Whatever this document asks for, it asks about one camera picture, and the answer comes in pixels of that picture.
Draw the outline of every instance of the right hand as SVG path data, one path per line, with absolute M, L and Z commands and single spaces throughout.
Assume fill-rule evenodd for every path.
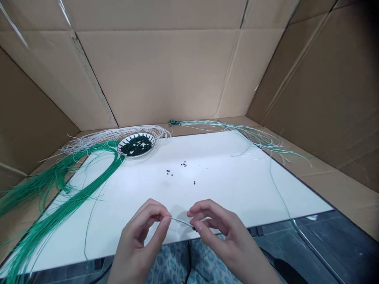
M 196 202 L 187 212 L 193 217 L 201 239 L 224 262 L 241 282 L 282 284 L 278 275 L 254 241 L 238 216 L 211 199 Z M 209 228 L 218 229 L 226 239 L 223 241 Z

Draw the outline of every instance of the fingernail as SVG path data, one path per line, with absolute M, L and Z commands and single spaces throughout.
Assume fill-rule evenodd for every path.
M 170 225 L 170 222 L 171 222 L 171 218 L 169 218 L 169 217 L 165 217 L 163 219 L 163 225 L 165 225 L 167 227 Z
M 200 221 L 195 222 L 193 225 L 195 226 L 196 231 L 197 231 L 198 233 L 200 233 L 201 230 L 203 229 L 202 224 L 201 224 Z

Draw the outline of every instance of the left hand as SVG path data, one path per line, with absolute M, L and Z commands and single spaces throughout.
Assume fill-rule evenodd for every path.
M 144 246 L 154 222 L 160 223 L 150 242 Z M 107 283 L 144 284 L 166 238 L 170 222 L 171 214 L 165 206 L 153 199 L 147 200 L 122 230 Z

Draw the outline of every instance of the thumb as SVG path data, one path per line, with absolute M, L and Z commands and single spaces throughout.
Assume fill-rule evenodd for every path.
M 208 245 L 218 256 L 226 250 L 226 244 L 219 239 L 211 230 L 201 221 L 194 223 L 196 231 L 199 233 L 203 242 Z
M 146 246 L 146 249 L 149 251 L 149 253 L 154 255 L 154 258 L 161 249 L 162 243 L 166 238 L 170 223 L 171 218 L 169 216 L 164 217 L 162 221 L 159 223 L 153 237 Z

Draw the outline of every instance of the patterned pants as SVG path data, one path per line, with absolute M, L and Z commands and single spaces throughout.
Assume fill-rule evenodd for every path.
M 240 284 L 201 239 L 162 246 L 147 284 Z

